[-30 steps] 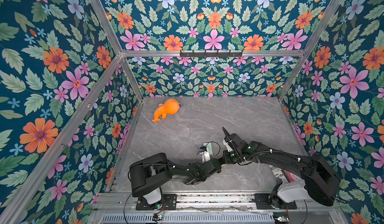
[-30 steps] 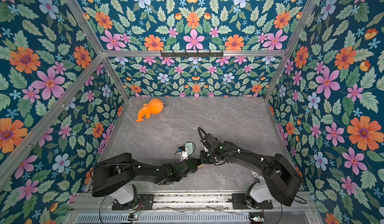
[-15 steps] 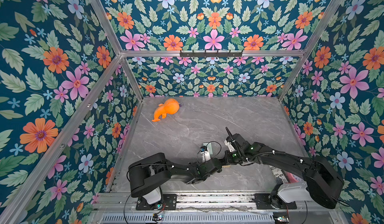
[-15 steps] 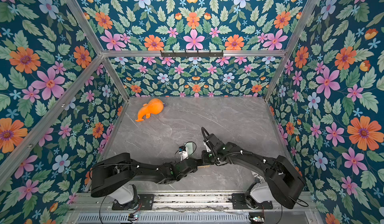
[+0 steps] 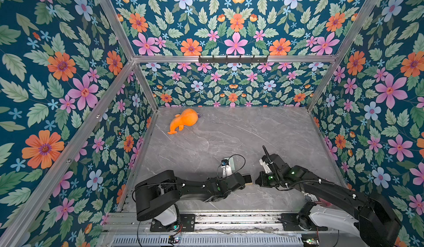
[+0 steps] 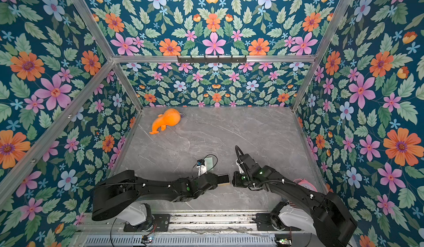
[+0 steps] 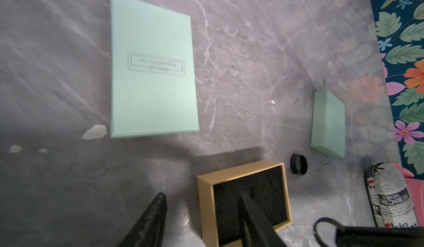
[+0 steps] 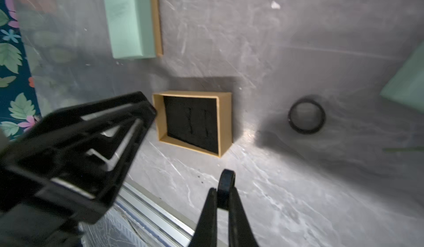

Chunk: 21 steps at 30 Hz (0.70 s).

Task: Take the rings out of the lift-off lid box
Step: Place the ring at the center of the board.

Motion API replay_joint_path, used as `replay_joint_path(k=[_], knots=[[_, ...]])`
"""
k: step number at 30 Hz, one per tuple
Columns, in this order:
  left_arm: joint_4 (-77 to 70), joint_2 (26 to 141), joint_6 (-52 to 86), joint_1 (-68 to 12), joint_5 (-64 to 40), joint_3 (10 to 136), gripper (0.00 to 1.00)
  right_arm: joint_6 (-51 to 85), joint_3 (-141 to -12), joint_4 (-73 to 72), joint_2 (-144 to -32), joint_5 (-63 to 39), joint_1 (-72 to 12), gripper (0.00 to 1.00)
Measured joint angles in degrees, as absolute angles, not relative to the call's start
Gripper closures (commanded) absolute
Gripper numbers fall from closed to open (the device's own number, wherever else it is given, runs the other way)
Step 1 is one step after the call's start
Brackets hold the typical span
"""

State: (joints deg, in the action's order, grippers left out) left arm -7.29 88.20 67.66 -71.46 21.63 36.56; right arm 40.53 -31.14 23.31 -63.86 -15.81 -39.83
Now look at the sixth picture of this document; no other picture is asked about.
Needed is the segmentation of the tan box base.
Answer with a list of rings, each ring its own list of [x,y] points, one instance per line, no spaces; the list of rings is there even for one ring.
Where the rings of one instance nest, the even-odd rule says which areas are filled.
[[[230,175],[229,174],[218,175],[217,183],[218,185],[230,184]]]

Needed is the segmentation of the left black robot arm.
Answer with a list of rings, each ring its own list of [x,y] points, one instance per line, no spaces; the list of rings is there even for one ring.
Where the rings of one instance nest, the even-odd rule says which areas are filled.
[[[156,181],[138,177],[133,170],[126,170],[95,186],[92,220],[114,218],[139,200],[188,202],[229,182],[227,174],[205,173],[194,179],[180,177],[174,181]]]

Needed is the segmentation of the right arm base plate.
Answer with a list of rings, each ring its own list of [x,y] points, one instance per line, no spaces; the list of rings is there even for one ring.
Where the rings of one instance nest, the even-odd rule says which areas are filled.
[[[300,232],[301,229],[295,227],[287,227],[282,222],[277,222],[277,219],[272,217],[270,213],[257,213],[252,217],[252,221],[260,232]]]

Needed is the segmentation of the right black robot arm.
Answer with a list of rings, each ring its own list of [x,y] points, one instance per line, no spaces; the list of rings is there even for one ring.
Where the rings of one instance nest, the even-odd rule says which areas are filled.
[[[283,197],[272,210],[271,223],[277,230],[299,228],[314,234],[326,247],[346,247],[357,222],[334,193],[323,194],[303,187],[270,166],[259,166],[249,154],[236,148],[239,170],[233,185],[251,191],[265,190]]]

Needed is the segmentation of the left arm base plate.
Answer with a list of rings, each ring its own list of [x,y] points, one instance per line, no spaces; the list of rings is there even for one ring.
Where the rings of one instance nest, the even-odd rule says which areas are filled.
[[[170,225],[171,215],[154,214],[147,217],[146,221],[139,225],[132,226],[127,223],[124,232],[167,232]]]

